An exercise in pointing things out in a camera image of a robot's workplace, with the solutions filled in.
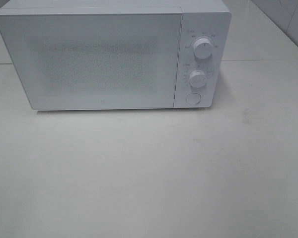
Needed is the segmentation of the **white microwave oven body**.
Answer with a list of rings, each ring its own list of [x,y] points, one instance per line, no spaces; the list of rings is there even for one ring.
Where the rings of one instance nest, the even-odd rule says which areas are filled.
[[[11,0],[0,8],[0,16],[131,14],[181,15],[175,94],[171,108],[211,106],[231,21],[231,13],[221,0]],[[192,43],[201,36],[210,37],[214,43],[213,53],[206,59],[197,59],[193,53]],[[193,88],[189,84],[188,76],[195,70],[204,71],[208,77],[201,88]],[[201,95],[198,105],[186,102],[191,93]]]

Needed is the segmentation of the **white timer knob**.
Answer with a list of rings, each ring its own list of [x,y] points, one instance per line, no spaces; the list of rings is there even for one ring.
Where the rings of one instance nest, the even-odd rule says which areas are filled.
[[[208,77],[206,73],[202,70],[192,71],[188,76],[189,84],[193,88],[201,88],[205,86],[207,79]]]

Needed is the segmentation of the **round white door button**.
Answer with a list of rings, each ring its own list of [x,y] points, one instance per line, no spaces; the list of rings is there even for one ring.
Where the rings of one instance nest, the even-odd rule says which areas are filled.
[[[190,105],[198,105],[201,101],[201,95],[198,93],[191,93],[186,97],[186,102]]]

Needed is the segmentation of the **white microwave door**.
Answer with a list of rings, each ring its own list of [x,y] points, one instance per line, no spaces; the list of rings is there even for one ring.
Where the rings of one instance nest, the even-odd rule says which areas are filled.
[[[171,108],[180,14],[1,15],[34,110]]]

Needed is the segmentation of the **upper white control knob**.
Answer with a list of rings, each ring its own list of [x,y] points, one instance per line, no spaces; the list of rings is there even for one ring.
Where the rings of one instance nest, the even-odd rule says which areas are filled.
[[[210,37],[201,36],[192,43],[193,53],[197,59],[204,60],[212,55],[214,43]]]

